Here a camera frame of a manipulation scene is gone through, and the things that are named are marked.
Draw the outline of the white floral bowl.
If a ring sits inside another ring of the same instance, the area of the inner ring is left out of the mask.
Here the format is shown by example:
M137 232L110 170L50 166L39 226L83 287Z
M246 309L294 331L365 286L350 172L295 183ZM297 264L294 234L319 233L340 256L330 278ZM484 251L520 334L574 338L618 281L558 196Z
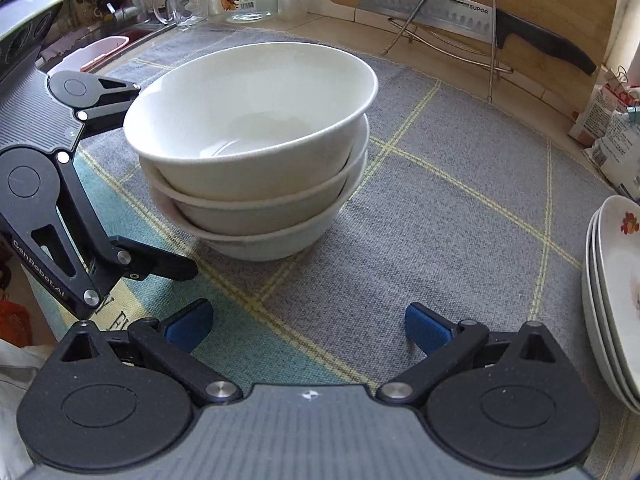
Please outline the white floral bowl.
M151 200L160 214L178 230L204 240L213 250L231 258L250 262L266 262L288 258L314 244L330 228L342 207L356 192L367 168L368 151L364 151L349 174L337 199L316 216L266 234L228 236L207 232L194 226L178 211L174 202L162 192L150 188Z

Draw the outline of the large white fruit plate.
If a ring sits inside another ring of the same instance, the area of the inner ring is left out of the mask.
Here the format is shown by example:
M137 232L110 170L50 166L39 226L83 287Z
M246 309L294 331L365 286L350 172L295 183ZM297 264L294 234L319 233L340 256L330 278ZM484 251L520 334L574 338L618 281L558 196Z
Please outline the large white fruit plate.
M639 399L631 391L623 372L623 367L620 365L605 312L596 261L596 226L599 216L600 210L597 210L590 219L585 251L585 279L590 293L591 310L593 310L593 333L599 337L597 344L594 341L592 342L592 351L597 358L598 367L605 382L618 397L618 400L625 404L634 414L638 414Z

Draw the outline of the stained white fruit plate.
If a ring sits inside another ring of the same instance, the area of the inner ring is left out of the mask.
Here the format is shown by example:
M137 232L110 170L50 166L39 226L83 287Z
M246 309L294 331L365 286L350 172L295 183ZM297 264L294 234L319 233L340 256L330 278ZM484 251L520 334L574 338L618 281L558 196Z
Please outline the stained white fruit plate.
M639 205L608 197L599 212L597 263L605 311L623 373L639 396Z

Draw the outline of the steel kitchen sink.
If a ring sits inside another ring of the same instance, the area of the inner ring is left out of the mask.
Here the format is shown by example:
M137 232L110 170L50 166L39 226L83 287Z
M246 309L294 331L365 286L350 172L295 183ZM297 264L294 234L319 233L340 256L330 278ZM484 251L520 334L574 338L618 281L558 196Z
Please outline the steel kitchen sink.
M150 18L149 20L139 23L132 22L121 28L118 28L113 22L109 22L101 26L92 25L90 27L78 30L77 32L73 32L72 34L69 34L65 37L62 37L58 41L55 41L53 44L50 44L50 46L43 48L38 54L36 67L38 68L38 70L40 70L40 72L47 73L50 68L61 62L62 59L66 57L66 55L69 55L70 53L73 53L80 48L87 47L89 44L92 44L93 42L105 37L125 35L127 30L138 27L146 29L156 29L156 33L152 34L146 39L142 39L140 42L136 42L133 46L126 48L119 54L116 54L114 58L118 58L129 49L141 46L144 42L150 41L155 37L160 36L160 34L162 34L163 32L168 32L168 30L174 28L174 25L164 25L161 22L157 21L155 18ZM111 61L111 59L112 58L97 65L96 67L104 65L108 61Z

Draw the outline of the chrome kitchen faucet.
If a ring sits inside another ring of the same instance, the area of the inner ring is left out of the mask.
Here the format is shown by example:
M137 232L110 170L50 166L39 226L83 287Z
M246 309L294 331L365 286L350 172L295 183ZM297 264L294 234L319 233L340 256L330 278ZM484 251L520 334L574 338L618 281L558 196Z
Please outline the chrome kitchen faucet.
M107 21L116 24L141 22L145 16L143 0L106 0Z

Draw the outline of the white colander basket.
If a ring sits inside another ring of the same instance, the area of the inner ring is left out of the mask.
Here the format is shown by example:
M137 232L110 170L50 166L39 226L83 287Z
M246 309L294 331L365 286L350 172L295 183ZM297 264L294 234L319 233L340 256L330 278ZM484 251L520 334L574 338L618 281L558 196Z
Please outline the white colander basket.
M113 54L127 47L130 39L126 36L109 36L80 48L69 55L66 55L61 62L47 71L49 76L61 70L71 70L72 72L88 72L90 68L96 66Z

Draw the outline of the red wash basin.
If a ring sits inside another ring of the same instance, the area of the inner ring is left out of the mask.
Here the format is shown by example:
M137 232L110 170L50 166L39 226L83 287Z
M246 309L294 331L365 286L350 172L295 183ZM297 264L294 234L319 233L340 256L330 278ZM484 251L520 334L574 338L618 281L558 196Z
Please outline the red wash basin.
M146 39L155 33L156 29L138 27L127 30L125 35L108 36L95 41L93 44L89 44L79 51L80 65L78 70L80 72L88 72L88 70L91 70L93 67L110 58L114 58L116 54L119 54L126 48L133 46L136 42L140 42L142 39Z

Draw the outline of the clear glass mug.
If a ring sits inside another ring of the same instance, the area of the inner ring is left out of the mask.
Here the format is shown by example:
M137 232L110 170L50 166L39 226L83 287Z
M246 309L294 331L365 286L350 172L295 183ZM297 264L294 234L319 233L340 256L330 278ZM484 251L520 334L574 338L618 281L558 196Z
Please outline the clear glass mug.
M164 25L190 27L208 19L207 0L153 0L155 17Z

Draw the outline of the grey teal checked mat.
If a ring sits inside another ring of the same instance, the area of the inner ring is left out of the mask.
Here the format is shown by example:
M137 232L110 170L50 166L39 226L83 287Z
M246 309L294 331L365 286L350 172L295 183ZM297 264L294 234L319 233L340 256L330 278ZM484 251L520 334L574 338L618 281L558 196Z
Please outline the grey teal checked mat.
M195 354L245 387L385 382L420 359L404 329L413 301L492 330L543 322L599 407L589 471L631 478L639 419L599 372L580 290L586 229L610 188L486 102L407 66L371 66L380 90L363 181L328 232L284 260L234 260L175 228L120 131L82 142L74 165L106 232L200 268L183 283L122 281L96 322L120 330L204 297L215 325Z

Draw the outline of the white blue salt bag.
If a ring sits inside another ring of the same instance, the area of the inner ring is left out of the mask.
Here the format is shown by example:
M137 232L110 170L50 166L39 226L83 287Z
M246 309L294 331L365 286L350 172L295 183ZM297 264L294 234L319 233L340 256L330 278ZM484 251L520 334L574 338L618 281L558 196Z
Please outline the white blue salt bag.
M585 149L586 157L617 192L639 201L639 107L614 112L606 133Z

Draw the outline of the red white food bag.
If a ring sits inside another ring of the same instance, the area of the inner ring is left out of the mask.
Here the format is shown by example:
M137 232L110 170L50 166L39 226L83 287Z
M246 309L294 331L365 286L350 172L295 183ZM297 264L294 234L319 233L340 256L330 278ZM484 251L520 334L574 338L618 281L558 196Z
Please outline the red white food bag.
M584 148L605 135L608 123L615 112L626 113L627 108L638 102L623 66L617 70L600 73L585 109L577 115L568 134Z

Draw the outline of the black handled cleaver knife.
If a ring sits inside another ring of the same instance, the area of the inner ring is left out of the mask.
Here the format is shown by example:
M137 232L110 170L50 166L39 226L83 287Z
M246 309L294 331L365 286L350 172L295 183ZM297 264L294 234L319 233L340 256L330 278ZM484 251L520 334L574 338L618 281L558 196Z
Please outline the black handled cleaver knife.
M359 0L361 10L495 44L501 49L506 38L518 36L540 52L558 58L592 75L597 65L570 40L501 9L473 0Z

